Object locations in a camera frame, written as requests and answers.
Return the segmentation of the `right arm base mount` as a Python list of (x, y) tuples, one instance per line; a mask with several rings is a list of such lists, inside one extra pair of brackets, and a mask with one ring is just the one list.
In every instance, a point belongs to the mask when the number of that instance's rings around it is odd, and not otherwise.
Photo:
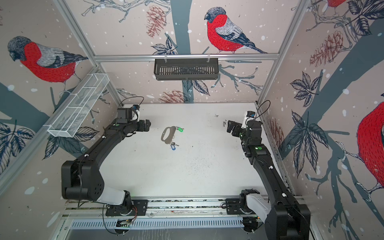
[(221, 208), (225, 209), (228, 215), (255, 214), (255, 212), (249, 209), (246, 204), (246, 196), (249, 194), (260, 194), (260, 192), (253, 189), (242, 190), (238, 198), (226, 199), (221, 205)]

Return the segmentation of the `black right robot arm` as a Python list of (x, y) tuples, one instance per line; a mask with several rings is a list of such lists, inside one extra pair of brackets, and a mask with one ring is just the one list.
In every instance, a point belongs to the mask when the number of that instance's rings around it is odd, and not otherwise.
[(311, 212), (307, 205), (299, 204), (276, 170), (262, 143), (262, 122), (228, 121), (227, 132), (240, 138), (245, 157), (259, 174), (269, 197), (266, 201), (256, 190), (243, 190), (241, 210), (254, 212), (261, 219), (269, 240), (309, 239)]

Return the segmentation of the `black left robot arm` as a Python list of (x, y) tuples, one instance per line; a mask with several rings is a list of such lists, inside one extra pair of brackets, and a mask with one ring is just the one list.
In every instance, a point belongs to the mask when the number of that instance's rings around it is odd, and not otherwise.
[(148, 132), (150, 120), (112, 123), (105, 134), (84, 154), (61, 167), (62, 197), (65, 200), (91, 201), (107, 205), (123, 205), (127, 192), (106, 187), (100, 167), (109, 153), (125, 138), (136, 132)]

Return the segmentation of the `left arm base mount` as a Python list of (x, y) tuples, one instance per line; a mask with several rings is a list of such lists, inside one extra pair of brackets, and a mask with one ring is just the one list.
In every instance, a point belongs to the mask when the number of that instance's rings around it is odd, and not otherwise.
[(125, 191), (125, 198), (121, 205), (107, 205), (105, 215), (107, 217), (145, 216), (148, 200), (133, 200), (130, 192)]

